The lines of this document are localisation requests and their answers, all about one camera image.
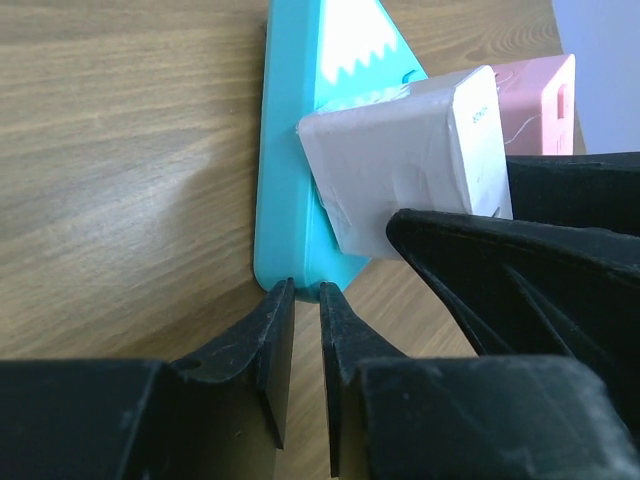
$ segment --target white wall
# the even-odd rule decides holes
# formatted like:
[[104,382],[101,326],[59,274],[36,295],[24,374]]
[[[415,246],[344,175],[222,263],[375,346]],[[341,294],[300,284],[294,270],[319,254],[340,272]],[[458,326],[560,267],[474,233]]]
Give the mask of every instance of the white wall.
[[553,0],[588,153],[640,151],[640,0]]

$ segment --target pink box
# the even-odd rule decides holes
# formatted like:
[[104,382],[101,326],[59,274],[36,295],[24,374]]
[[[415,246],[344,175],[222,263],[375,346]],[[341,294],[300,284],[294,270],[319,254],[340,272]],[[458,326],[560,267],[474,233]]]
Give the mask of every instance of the pink box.
[[507,155],[573,155],[573,55],[492,65]]

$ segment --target wooden table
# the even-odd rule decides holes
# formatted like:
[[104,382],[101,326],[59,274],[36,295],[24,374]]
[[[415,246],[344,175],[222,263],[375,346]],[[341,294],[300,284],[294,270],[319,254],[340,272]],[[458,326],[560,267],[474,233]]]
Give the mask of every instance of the wooden table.
[[[0,2],[0,356],[174,359],[251,310],[267,0]],[[388,0],[430,75],[561,52],[549,0]],[[354,309],[471,355],[408,267]],[[297,309],[277,478],[328,478],[316,306]]]

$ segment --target white box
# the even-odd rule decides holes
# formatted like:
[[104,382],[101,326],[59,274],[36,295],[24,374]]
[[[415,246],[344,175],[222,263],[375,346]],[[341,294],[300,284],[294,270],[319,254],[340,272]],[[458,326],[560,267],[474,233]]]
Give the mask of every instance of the white box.
[[401,208],[512,218],[491,67],[331,102],[298,133],[344,253],[399,258]]

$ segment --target teal plastic object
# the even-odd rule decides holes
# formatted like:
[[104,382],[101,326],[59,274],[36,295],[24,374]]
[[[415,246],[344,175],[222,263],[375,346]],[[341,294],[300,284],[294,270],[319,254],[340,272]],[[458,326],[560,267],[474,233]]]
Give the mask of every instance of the teal plastic object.
[[369,259],[340,252],[296,126],[328,101],[427,78],[378,0],[271,0],[267,25],[254,272],[265,290],[292,277],[316,301]]

